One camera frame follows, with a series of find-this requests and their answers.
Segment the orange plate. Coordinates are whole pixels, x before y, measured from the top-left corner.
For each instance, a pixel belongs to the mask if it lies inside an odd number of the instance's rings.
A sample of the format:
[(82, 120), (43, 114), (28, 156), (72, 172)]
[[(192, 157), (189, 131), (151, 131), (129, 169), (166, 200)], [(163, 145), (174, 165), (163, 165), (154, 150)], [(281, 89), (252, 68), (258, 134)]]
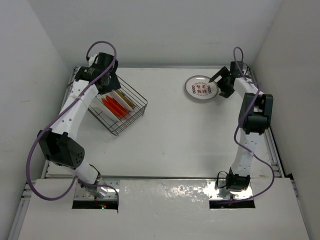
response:
[(111, 102), (111, 103), (117, 105), (119, 108), (121, 108), (121, 109), (122, 109), (123, 111), (125, 111), (126, 114), (127, 114), (127, 111), (126, 111), (119, 103), (117, 103), (112, 97), (110, 97), (110, 96), (107, 95), (107, 96), (105, 97), (105, 99), (107, 99), (108, 102)]
[(108, 108), (118, 118), (123, 118), (126, 115), (125, 111), (123, 111), (121, 108), (119, 108), (114, 103), (107, 101), (107, 99), (102, 98), (101, 101), (102, 101), (103, 105), (106, 108)]

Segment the orange plate front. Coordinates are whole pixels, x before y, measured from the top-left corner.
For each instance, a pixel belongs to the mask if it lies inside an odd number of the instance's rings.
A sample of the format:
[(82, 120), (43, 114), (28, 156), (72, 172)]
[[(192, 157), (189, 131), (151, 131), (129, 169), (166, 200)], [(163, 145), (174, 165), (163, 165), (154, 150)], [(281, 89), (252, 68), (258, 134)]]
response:
[(126, 115), (125, 111), (123, 111), (121, 108), (119, 108), (114, 103), (107, 101), (107, 99), (102, 98), (101, 101), (102, 101), (103, 105), (106, 108), (108, 108), (118, 118), (123, 118)]

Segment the dark plate with gold pattern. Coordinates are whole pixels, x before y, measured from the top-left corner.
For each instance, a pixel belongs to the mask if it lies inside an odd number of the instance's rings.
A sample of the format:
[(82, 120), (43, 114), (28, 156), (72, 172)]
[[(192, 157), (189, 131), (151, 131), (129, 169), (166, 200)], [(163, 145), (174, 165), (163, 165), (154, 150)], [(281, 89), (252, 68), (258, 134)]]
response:
[(127, 98), (122, 91), (116, 90), (116, 92), (132, 109), (136, 107), (135, 104), (129, 98)]

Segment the white plate with red characters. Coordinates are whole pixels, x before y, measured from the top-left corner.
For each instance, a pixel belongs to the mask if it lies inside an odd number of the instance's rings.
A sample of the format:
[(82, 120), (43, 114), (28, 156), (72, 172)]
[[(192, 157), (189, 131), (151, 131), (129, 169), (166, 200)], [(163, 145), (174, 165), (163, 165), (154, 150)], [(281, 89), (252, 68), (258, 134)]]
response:
[(219, 88), (216, 82), (210, 82), (208, 76), (194, 75), (185, 81), (184, 92), (189, 100), (204, 103), (215, 98)]

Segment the white plate with teal rim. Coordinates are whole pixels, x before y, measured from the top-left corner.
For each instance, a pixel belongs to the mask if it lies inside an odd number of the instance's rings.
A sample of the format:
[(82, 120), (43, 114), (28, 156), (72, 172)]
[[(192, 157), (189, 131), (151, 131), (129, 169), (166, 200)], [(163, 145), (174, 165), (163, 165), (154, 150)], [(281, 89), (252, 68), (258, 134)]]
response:
[(133, 112), (133, 108), (115, 91), (112, 92), (112, 97), (127, 111)]

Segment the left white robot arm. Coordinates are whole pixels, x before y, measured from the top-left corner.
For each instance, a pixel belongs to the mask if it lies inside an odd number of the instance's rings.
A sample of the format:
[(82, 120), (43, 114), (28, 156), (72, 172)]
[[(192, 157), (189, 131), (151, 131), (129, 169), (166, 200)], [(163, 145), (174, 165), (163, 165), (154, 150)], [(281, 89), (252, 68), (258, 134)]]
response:
[(39, 146), (46, 160), (68, 169), (85, 185), (94, 185), (99, 171), (85, 159), (85, 149), (77, 143), (80, 124), (97, 95), (118, 90), (118, 61), (100, 52), (87, 58), (74, 75), (71, 91), (60, 111), (61, 117), (41, 136)]

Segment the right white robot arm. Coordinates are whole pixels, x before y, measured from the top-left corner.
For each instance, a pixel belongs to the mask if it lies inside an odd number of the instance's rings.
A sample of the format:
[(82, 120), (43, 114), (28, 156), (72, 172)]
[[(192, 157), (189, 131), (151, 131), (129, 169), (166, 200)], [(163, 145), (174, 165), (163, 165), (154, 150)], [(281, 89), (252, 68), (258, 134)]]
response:
[(238, 145), (236, 157), (226, 173), (225, 184), (216, 182), (219, 189), (242, 192), (249, 187), (253, 159), (261, 161), (255, 150), (261, 136), (271, 125), (274, 97), (263, 93), (252, 81), (247, 81), (242, 61), (232, 61), (230, 68), (224, 66), (209, 82), (216, 83), (221, 97), (227, 99), (238, 93), (242, 99), (233, 136)]

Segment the white front cover board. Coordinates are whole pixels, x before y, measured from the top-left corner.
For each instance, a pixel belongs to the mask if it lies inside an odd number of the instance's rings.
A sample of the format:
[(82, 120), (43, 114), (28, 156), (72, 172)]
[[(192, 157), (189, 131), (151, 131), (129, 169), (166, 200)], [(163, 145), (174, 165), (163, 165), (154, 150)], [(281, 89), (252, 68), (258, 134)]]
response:
[(21, 240), (306, 240), (291, 184), (278, 178), (254, 208), (210, 209), (205, 180), (122, 180), (119, 209), (74, 209), (32, 196)]

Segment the aluminium table edge rail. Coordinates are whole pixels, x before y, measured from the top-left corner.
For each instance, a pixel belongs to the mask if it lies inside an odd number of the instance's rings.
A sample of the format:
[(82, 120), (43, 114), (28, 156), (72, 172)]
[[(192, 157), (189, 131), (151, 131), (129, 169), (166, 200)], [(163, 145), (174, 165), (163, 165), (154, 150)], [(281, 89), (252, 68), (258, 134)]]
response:
[(255, 154), (261, 159), (255, 157), (251, 165), (251, 187), (254, 195), (263, 192), (271, 192), (280, 182), (288, 182), (289, 188), (296, 199), (299, 193), (293, 176), (286, 173), (278, 151), (274, 134), (271, 128), (266, 130), (258, 142)]

